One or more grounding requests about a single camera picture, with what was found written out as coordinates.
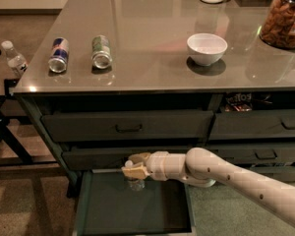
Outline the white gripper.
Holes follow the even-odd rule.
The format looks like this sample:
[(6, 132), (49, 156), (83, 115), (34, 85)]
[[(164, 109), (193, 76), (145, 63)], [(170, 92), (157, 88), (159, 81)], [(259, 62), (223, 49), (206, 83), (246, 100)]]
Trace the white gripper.
[(146, 162), (146, 166), (123, 167), (122, 172), (128, 178), (144, 180), (150, 176), (157, 181), (167, 181), (169, 179), (185, 181), (187, 178), (186, 155), (183, 153), (158, 151), (150, 154), (150, 152), (142, 152), (130, 155), (129, 159), (134, 164)]

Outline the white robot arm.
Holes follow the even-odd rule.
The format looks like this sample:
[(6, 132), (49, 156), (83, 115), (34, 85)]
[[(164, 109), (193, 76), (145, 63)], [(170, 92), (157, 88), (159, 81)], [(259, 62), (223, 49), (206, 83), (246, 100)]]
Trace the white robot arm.
[(185, 153), (132, 154), (122, 172), (130, 179), (177, 180), (204, 188), (219, 182), (295, 228), (294, 186), (236, 166), (205, 148), (193, 147)]

